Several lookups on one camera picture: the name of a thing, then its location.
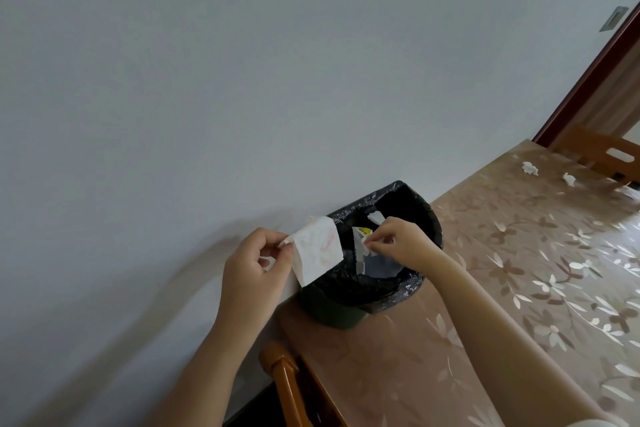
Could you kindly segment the person's left hand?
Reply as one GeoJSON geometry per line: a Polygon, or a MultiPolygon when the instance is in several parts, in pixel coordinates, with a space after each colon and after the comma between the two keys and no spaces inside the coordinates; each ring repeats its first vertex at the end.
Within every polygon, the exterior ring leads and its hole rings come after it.
{"type": "Polygon", "coordinates": [[[223,269],[217,325],[251,334],[258,334],[265,326],[291,271],[288,276],[265,271],[260,266],[260,251],[279,246],[286,238],[283,232],[258,228],[240,242],[223,269]]]}

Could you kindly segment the person's right hand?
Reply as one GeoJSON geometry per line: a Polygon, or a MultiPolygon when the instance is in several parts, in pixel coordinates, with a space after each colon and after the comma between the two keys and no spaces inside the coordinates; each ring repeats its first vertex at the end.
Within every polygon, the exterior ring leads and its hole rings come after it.
{"type": "Polygon", "coordinates": [[[396,240],[396,256],[393,260],[423,274],[428,274],[449,260],[449,257],[415,223],[400,218],[386,218],[366,241],[382,239],[396,240]]]}

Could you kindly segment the white stained tissue sheet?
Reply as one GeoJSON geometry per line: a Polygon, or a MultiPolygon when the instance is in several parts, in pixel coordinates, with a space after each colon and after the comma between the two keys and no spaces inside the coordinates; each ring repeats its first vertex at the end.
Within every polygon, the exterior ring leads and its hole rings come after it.
{"type": "Polygon", "coordinates": [[[310,217],[278,247],[288,244],[293,247],[292,269],[300,287],[309,286],[344,258],[337,227],[328,216],[310,217]]]}

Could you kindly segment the person's left forearm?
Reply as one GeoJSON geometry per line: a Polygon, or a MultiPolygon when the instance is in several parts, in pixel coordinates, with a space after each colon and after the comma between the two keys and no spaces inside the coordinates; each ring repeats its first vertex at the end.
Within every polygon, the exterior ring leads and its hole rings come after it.
{"type": "Polygon", "coordinates": [[[237,372],[270,317],[220,312],[149,427],[222,427],[237,372]]]}

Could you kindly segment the person's right forearm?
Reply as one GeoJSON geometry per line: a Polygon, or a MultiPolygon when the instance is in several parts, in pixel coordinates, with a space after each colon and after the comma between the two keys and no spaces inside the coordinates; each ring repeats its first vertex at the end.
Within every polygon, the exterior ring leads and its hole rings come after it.
{"type": "Polygon", "coordinates": [[[459,264],[435,248],[435,286],[505,427],[619,427],[459,264]]]}

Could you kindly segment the black plastic trash bag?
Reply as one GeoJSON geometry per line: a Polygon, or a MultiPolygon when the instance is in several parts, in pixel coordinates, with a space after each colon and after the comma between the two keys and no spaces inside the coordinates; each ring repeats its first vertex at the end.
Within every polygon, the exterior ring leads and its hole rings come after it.
{"type": "Polygon", "coordinates": [[[353,236],[353,228],[372,226],[376,229],[378,225],[369,219],[375,212],[385,218],[393,216],[415,223],[435,245],[440,249],[444,247],[442,227],[431,205],[407,183],[396,180],[328,214],[337,227],[344,258],[303,287],[303,293],[316,287],[328,300],[342,307],[375,314],[406,301],[420,289],[424,277],[397,262],[380,266],[376,275],[372,275],[367,266],[363,274],[357,271],[356,246],[362,243],[353,236]]]}

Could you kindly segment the dark green trash bin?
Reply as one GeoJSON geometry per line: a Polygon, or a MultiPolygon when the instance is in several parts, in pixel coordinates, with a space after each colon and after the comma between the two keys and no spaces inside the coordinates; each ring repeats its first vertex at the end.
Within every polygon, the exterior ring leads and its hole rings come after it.
{"type": "Polygon", "coordinates": [[[390,309],[393,302],[375,303],[365,309],[347,307],[327,297],[318,287],[303,287],[298,294],[298,301],[305,314],[316,323],[339,330],[349,330],[361,323],[364,318],[390,309]]]}

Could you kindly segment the wooden chair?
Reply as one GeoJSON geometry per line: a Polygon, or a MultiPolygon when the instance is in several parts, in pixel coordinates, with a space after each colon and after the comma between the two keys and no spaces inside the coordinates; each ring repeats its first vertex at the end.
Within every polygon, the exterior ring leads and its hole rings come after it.
{"type": "Polygon", "coordinates": [[[287,427],[348,427],[302,355],[270,341],[261,349],[259,361],[275,383],[287,427]]]}
{"type": "Polygon", "coordinates": [[[640,144],[583,126],[572,126],[551,144],[550,149],[640,192],[640,144]]]}

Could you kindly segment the brown floral tablecloth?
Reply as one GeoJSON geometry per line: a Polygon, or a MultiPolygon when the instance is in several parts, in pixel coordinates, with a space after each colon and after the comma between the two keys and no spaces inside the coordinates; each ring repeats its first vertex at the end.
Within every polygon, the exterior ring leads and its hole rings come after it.
{"type": "MultiPolygon", "coordinates": [[[[524,141],[433,206],[445,253],[604,411],[640,427],[640,192],[524,141]]],[[[294,301],[278,322],[348,427],[502,425],[430,284],[350,330],[294,301]]]]}

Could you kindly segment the dark red door frame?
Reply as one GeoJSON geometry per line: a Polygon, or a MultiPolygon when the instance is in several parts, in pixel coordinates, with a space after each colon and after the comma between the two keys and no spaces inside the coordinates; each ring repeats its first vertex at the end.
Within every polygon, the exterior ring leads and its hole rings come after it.
{"type": "Polygon", "coordinates": [[[548,148],[571,125],[596,90],[640,40],[640,2],[615,31],[604,48],[534,136],[533,142],[548,148]]]}

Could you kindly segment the grey metal wall plate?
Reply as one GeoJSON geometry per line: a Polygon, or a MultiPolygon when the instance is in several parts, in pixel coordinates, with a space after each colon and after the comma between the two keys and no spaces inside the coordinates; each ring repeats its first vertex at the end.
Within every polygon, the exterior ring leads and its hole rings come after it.
{"type": "Polygon", "coordinates": [[[599,29],[599,32],[608,32],[615,29],[619,22],[621,22],[629,11],[629,7],[617,6],[609,17],[605,20],[604,24],[599,29]]]}

